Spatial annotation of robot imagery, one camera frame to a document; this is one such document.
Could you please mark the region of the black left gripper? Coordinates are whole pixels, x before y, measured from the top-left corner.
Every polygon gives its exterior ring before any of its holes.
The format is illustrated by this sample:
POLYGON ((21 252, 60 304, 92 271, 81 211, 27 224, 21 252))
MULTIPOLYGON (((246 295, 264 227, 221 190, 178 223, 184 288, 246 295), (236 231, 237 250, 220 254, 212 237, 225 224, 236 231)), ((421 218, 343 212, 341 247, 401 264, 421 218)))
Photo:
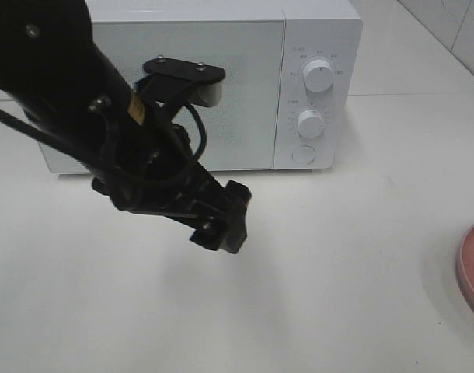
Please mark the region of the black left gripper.
POLYGON ((101 162, 91 169, 96 192, 121 211, 189 226, 190 241, 205 249, 239 252, 251 191, 234 180, 222 186, 205 170, 184 127, 94 120, 91 130, 92 153, 101 162))

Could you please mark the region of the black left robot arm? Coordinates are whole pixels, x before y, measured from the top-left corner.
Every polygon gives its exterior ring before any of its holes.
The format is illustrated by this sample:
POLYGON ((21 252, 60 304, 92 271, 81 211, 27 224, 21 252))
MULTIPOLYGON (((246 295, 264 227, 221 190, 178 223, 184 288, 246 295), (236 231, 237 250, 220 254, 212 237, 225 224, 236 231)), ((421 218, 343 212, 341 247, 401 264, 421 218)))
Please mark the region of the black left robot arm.
POLYGON ((197 108, 222 68, 159 57, 128 84, 92 38, 84 1, 0 1, 0 90, 26 115, 0 123, 77 160, 121 211, 160 215, 192 241, 237 253, 246 240, 247 186, 221 185, 201 164, 197 108))

